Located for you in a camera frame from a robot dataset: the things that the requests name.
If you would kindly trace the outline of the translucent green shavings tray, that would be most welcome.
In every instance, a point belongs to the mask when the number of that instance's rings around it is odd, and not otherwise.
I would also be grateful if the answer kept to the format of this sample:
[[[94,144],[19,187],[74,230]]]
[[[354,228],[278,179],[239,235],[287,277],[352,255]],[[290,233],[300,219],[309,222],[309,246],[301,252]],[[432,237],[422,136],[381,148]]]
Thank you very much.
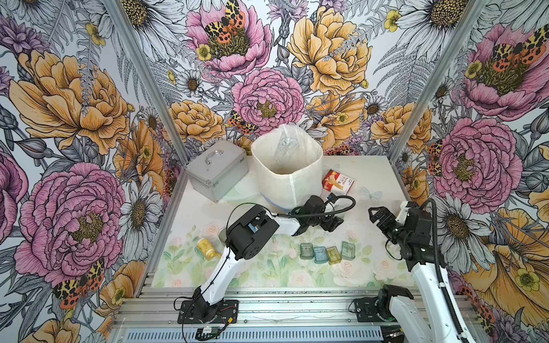
[[[300,259],[302,260],[312,260],[315,257],[314,254],[314,245],[312,243],[301,243],[300,244]]]

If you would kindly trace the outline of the translucent blue shavings tray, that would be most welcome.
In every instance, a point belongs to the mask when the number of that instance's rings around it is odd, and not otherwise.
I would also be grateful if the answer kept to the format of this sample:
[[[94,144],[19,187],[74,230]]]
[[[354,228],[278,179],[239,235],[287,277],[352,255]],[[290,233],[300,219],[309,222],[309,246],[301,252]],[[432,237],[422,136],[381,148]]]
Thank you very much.
[[[329,262],[329,257],[326,247],[315,246],[313,247],[315,264],[326,264]]]

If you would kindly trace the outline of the translucent yellow shavings tray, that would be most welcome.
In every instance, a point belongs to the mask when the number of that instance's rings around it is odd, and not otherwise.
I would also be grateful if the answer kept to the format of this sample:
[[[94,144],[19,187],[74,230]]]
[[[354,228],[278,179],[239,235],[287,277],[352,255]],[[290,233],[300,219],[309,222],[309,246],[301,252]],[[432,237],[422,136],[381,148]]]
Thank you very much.
[[[327,255],[329,265],[339,264],[342,261],[342,256],[336,246],[328,247]]]

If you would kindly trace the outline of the clear teal shavings tray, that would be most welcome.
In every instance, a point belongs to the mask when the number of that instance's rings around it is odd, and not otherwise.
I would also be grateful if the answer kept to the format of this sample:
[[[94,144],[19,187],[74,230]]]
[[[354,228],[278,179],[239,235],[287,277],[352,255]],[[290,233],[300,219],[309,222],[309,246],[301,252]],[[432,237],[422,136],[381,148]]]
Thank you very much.
[[[343,260],[354,260],[356,257],[355,245],[350,242],[342,242],[341,257]]]

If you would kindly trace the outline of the yellow pencil sharpener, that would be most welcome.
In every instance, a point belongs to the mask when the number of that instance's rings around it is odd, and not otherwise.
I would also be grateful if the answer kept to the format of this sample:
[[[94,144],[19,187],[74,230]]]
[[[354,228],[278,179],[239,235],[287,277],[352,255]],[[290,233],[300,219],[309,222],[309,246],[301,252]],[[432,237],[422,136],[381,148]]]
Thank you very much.
[[[221,257],[221,254],[214,248],[211,241],[207,238],[201,238],[198,240],[197,248],[207,261]]]

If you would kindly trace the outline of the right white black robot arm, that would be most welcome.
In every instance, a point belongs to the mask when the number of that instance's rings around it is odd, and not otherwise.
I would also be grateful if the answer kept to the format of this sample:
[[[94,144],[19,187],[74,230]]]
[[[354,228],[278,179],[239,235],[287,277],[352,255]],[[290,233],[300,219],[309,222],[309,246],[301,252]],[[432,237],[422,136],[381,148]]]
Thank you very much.
[[[474,342],[450,287],[437,233],[437,204],[403,202],[399,214],[386,207],[370,207],[370,221],[400,247],[400,256],[412,274],[425,305],[424,320],[411,291],[386,285],[378,293],[377,315],[393,318],[408,342]]]

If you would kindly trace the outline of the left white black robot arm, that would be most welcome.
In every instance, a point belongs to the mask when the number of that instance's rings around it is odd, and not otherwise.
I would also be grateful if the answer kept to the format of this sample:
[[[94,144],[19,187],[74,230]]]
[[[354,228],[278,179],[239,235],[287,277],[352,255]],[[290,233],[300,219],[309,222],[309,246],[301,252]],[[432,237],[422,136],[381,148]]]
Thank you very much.
[[[184,317],[201,323],[212,321],[222,310],[227,288],[242,263],[258,255],[272,236],[284,234],[295,237],[316,226],[333,232],[343,223],[339,214],[355,206],[353,197],[335,194],[329,194],[326,200],[311,196],[303,206],[288,213],[273,213],[267,207],[254,203],[239,219],[227,223],[220,261],[210,278],[195,289],[191,300],[182,303]]]

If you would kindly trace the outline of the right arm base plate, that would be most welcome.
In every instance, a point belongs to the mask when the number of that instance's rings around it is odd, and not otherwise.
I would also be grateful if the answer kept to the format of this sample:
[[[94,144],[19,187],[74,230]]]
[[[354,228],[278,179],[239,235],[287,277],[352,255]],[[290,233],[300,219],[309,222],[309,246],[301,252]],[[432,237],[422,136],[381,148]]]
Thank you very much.
[[[358,322],[395,322],[387,303],[375,297],[363,297],[353,301]]]

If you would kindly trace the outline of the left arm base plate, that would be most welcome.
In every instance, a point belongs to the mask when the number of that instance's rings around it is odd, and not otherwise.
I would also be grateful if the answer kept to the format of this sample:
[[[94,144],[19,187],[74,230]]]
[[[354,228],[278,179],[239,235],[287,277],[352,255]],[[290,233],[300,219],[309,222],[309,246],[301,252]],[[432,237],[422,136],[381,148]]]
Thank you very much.
[[[178,308],[178,324],[232,324],[237,321],[240,302],[222,300],[208,305],[202,300],[186,300]]]

